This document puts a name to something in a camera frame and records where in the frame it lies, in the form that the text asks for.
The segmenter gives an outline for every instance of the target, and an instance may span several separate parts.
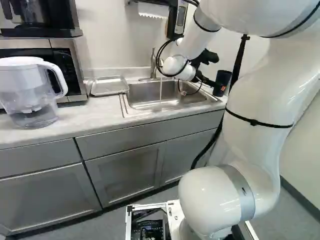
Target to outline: pitcher handle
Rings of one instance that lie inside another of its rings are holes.
[[[54,73],[55,78],[56,78],[56,80],[59,84],[59,87],[60,87],[60,92],[55,94],[55,98],[60,99],[63,96],[65,96],[68,92],[68,86],[67,86],[64,74],[62,73],[61,69],[57,65],[55,65],[51,62],[48,62],[48,61],[41,61],[41,62],[37,62],[36,64],[41,65],[44,68],[49,69]]]

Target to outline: stainless steel sink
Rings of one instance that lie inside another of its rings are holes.
[[[178,88],[177,80],[138,81],[129,84],[129,92],[120,96],[124,117],[146,115],[176,109],[191,108],[199,105],[220,102],[191,82],[180,81],[180,91],[188,94],[183,96]]]

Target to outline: floor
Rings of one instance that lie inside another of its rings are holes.
[[[136,203],[158,203],[177,199],[172,187]],[[260,240],[319,240],[320,223],[284,189],[273,211],[250,221]],[[124,240],[125,207],[74,225],[23,238],[23,240]]]

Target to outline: paper towel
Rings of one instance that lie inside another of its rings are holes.
[[[167,19],[169,15],[169,7],[147,2],[138,2],[138,12],[142,17]]]

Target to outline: water stream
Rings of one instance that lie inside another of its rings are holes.
[[[162,77],[160,77],[160,106],[161,106],[161,97],[162,97]]]

